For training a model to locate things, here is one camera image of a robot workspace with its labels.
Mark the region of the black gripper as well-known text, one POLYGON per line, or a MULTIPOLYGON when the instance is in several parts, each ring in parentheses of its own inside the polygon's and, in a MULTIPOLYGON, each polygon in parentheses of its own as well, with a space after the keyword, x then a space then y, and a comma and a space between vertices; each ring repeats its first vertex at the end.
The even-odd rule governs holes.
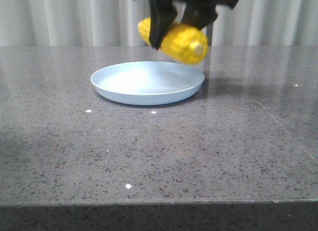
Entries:
MULTIPOLYGON (((181 23, 202 30, 217 19, 216 5, 225 5, 233 9, 239 0, 178 1, 187 2, 181 23)), ((150 0, 150 13, 149 41, 151 46, 158 50, 168 29, 177 16, 177 11, 172 4, 172 0, 150 0)))

